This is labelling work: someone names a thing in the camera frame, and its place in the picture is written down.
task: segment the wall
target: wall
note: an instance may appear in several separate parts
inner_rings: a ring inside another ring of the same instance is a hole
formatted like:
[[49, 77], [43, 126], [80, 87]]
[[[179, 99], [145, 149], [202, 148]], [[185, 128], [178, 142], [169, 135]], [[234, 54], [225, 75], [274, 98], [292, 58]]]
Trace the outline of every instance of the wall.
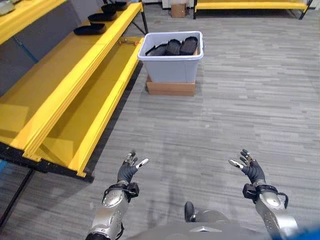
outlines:
[[[162, 8], [171, 8], [171, 1], [172, 0], [162, 0]], [[186, 6], [192, 8], [194, 6], [194, 0], [186, 0]]]
[[103, 0], [70, 0], [70, 2], [81, 22], [87, 21], [87, 17], [103, 5]]
[[[33, 22], [15, 36], [40, 60], [76, 28], [79, 23], [80, 19], [73, 5], [67, 1]], [[33, 65], [34, 62], [16, 44], [13, 37], [1, 44], [0, 96], [14, 85]]]

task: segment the floor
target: floor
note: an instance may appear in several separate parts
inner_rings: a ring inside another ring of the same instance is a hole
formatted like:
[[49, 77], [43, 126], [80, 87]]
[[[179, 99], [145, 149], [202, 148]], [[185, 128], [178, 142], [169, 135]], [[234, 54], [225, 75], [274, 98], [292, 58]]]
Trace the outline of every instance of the floor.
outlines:
[[[264, 232], [242, 195], [248, 179], [228, 164], [242, 148], [254, 153], [267, 182], [289, 196], [287, 210], [299, 226], [319, 224], [319, 12], [301, 21], [287, 11], [203, 11], [193, 20], [192, 13], [173, 19], [159, 5], [146, 5], [145, 13], [150, 32], [203, 33], [195, 96], [148, 95], [142, 68], [95, 149], [95, 181], [36, 172], [1, 240], [85, 239], [132, 149], [150, 162], [134, 177], [140, 196], [130, 203], [123, 239], [183, 222], [187, 200]], [[10, 164], [2, 170], [0, 214], [26, 173]]]

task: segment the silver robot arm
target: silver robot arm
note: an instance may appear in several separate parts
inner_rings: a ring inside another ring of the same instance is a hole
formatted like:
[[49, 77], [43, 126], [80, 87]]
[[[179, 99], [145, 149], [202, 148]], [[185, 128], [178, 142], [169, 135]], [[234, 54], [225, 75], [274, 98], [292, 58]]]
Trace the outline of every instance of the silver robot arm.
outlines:
[[116, 240], [123, 233], [122, 219], [128, 210], [132, 194], [139, 194], [136, 183], [130, 183], [133, 175], [149, 159], [135, 165], [138, 158], [129, 153], [118, 172], [117, 184], [111, 185], [104, 193], [102, 207], [98, 209], [92, 227], [85, 240]]
[[129, 202], [122, 190], [111, 190], [102, 200], [93, 220], [89, 236], [101, 236], [102, 240], [115, 240], [122, 231], [122, 218], [127, 212]]
[[[244, 185], [243, 195], [255, 203], [255, 209], [261, 216], [268, 233], [280, 239], [286, 239], [297, 233], [299, 230], [297, 222], [286, 210], [287, 195], [278, 193], [275, 187], [266, 184], [265, 174], [250, 152], [243, 149], [241, 155], [244, 156], [244, 158], [240, 157], [244, 165], [234, 160], [229, 160], [229, 163], [249, 177], [252, 184]], [[286, 201], [281, 201], [278, 195], [285, 195]]]
[[280, 236], [282, 239], [298, 232], [296, 220], [290, 216], [285, 205], [277, 194], [264, 192], [259, 194], [255, 209], [264, 221], [265, 227], [271, 236]]

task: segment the cardboard box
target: cardboard box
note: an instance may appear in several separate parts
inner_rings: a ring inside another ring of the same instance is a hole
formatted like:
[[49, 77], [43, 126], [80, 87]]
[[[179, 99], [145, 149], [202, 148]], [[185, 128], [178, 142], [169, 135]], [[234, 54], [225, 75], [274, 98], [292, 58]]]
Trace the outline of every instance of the cardboard box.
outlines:
[[196, 91], [195, 82], [152, 82], [149, 76], [146, 80], [146, 87], [150, 95], [194, 96]]
[[185, 16], [186, 16], [185, 3], [171, 4], [171, 17], [184, 18]]

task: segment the yellow shelf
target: yellow shelf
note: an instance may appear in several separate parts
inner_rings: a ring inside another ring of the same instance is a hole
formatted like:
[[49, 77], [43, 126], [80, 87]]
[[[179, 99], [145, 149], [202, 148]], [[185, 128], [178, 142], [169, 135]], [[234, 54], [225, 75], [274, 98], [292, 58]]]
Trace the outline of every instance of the yellow shelf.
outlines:
[[138, 44], [116, 43], [36, 151], [54, 164], [83, 172], [138, 63]]
[[68, 105], [126, 30], [142, 4], [131, 3], [117, 19], [107, 22], [102, 35], [73, 32], [50, 51], [0, 98], [0, 142], [34, 153]]
[[64, 2], [65, 0], [22, 0], [16, 3], [14, 11], [0, 16], [0, 44]]
[[195, 10], [203, 9], [307, 9], [302, 1], [289, 0], [198, 0]]

